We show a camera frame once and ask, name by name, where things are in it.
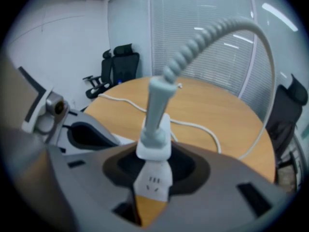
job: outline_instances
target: gray device base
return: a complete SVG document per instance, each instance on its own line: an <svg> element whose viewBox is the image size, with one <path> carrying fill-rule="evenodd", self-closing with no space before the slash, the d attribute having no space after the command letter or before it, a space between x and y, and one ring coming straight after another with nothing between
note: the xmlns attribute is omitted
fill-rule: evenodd
<svg viewBox="0 0 309 232"><path fill-rule="evenodd" d="M68 138L68 128L74 124L86 124L87 126L92 127L100 136L103 136L105 140L110 141L114 145L120 145L120 142L115 138L103 125L101 125L95 118L92 116L80 112L78 110L68 108L63 119L57 124L55 133L48 141L48 144L55 145L59 148L65 149L65 155L70 154L79 154L85 152L92 152L94 149L89 147L79 148L76 145L72 144Z"/></svg>
<svg viewBox="0 0 309 232"><path fill-rule="evenodd" d="M210 166L210 175L194 193L171 196L166 209L150 226L142 229L112 211L120 203L134 199L130 188L116 186L102 170L107 159L136 147L136 143L65 156L58 147L43 144L35 135L18 130L2 130L0 135L6 167L15 187L28 198L36 212L54 225L73 219L74 226L68 222L67 227L71 226L70 230L74 231L227 231L250 224L253 229L259 219L239 192L239 184L252 183L274 206L265 216L286 198L280 188L234 158L175 144L203 157ZM33 182L29 171L33 174L44 172L48 178ZM44 191L39 196L33 195L36 190ZM44 200L57 202L50 203L44 210L46 213L40 213ZM70 212L59 217L59 207Z"/></svg>

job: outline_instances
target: office chair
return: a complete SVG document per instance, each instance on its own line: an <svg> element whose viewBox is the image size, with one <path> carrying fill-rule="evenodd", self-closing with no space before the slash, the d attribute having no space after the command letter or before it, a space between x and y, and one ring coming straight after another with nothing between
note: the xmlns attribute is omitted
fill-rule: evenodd
<svg viewBox="0 0 309 232"><path fill-rule="evenodd" d="M98 94L101 94L112 87L111 83L112 61L113 59L110 50L105 51L103 53L103 61L101 64L102 65L101 76L93 77L91 75L83 78L83 80L90 82L93 87L86 91L86 96L89 99L94 99L98 97Z"/></svg>
<svg viewBox="0 0 309 232"><path fill-rule="evenodd" d="M273 109L266 125L275 151L276 169L287 166L286 162L282 163L281 156L294 136L302 106L308 101L306 89L293 75L292 78L292 84L288 89L283 85L278 86ZM290 156L288 165L293 163L293 155Z"/></svg>
<svg viewBox="0 0 309 232"><path fill-rule="evenodd" d="M135 79L140 55L133 52L132 44L117 46L113 53L113 85Z"/></svg>

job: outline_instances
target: electrical socket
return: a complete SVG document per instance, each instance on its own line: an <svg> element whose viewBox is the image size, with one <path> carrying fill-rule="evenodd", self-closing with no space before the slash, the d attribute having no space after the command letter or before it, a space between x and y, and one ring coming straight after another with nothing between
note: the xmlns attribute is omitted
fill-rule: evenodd
<svg viewBox="0 0 309 232"><path fill-rule="evenodd" d="M136 178L133 187L136 195L167 202L173 176L167 161L147 160Z"/></svg>

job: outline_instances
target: black slot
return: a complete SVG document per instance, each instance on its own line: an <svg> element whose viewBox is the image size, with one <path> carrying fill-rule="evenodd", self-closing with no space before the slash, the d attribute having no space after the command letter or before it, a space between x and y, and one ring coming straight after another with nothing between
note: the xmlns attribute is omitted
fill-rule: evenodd
<svg viewBox="0 0 309 232"><path fill-rule="evenodd" d="M77 116L77 113L75 113L75 112L69 111L68 113L69 113L69 114L72 114L72 115L74 115L74 116Z"/></svg>
<svg viewBox="0 0 309 232"><path fill-rule="evenodd" d="M257 217L260 217L271 208L269 202L251 183L237 185L237 188Z"/></svg>
<svg viewBox="0 0 309 232"><path fill-rule="evenodd" d="M172 154L168 162L172 169L173 182L186 179L195 169L194 160L174 147L172 147ZM145 160L138 158L135 151L132 151L119 159L117 164L122 171L136 179L145 164Z"/></svg>
<svg viewBox="0 0 309 232"><path fill-rule="evenodd" d="M76 168L78 166L86 164L83 160L76 160L68 163L68 166L70 168Z"/></svg>
<svg viewBox="0 0 309 232"><path fill-rule="evenodd" d="M68 140L78 149L102 150L117 146L88 123L75 122L71 126L62 127L68 129Z"/></svg>
<svg viewBox="0 0 309 232"><path fill-rule="evenodd" d="M134 206L129 203L121 203L113 210L113 212L129 222L139 226L141 225L140 218L136 212L134 212Z"/></svg>
<svg viewBox="0 0 309 232"><path fill-rule="evenodd" d="M61 147L60 147L60 151L61 151L62 153L66 153L66 152L67 152L67 150L66 150L65 148L61 148Z"/></svg>

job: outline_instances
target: gray coiled hose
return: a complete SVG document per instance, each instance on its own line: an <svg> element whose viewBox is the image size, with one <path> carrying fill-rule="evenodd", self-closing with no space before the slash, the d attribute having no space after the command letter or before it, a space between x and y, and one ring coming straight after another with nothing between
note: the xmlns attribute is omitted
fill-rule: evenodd
<svg viewBox="0 0 309 232"><path fill-rule="evenodd" d="M177 77L181 72L207 47L225 35L238 30L248 30L255 33L262 41L270 62L271 75L272 75L272 91L270 94L270 102L267 113L263 122L262 129L260 130L256 140L250 149L242 155L239 159L246 157L255 147L259 141L264 128L268 122L273 103L276 88L276 72L274 66L274 59L271 53L270 44L263 32L263 30L253 21L244 17L231 17L227 19L218 20L216 23L211 23L206 26L204 30L197 33L185 45L183 45L174 57L169 61L168 65L163 70L163 78L170 84L174 84Z"/></svg>

